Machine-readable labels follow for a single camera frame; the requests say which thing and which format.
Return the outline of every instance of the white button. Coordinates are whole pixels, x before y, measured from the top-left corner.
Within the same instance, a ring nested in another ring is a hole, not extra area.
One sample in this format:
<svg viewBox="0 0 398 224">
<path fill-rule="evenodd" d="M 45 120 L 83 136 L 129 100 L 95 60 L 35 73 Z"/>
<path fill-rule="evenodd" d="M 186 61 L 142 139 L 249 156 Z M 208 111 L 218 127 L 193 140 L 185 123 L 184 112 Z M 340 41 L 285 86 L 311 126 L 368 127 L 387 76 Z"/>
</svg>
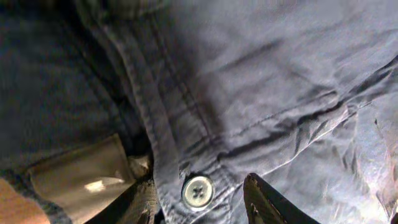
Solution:
<svg viewBox="0 0 398 224">
<path fill-rule="evenodd" d="M 188 208 L 200 211 L 213 199 L 213 186 L 207 177 L 194 177 L 190 179 L 182 190 L 182 198 Z"/>
</svg>

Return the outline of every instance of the clothing tag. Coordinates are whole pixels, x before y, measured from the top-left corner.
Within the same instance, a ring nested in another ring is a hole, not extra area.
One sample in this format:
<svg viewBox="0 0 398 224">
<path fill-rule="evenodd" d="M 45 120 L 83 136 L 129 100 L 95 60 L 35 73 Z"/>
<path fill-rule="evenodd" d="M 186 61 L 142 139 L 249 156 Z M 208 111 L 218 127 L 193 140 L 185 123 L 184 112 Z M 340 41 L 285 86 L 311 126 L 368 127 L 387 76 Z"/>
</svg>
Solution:
<svg viewBox="0 0 398 224">
<path fill-rule="evenodd" d="M 34 190 L 84 223 L 136 182 L 117 134 L 28 170 Z"/>
</svg>

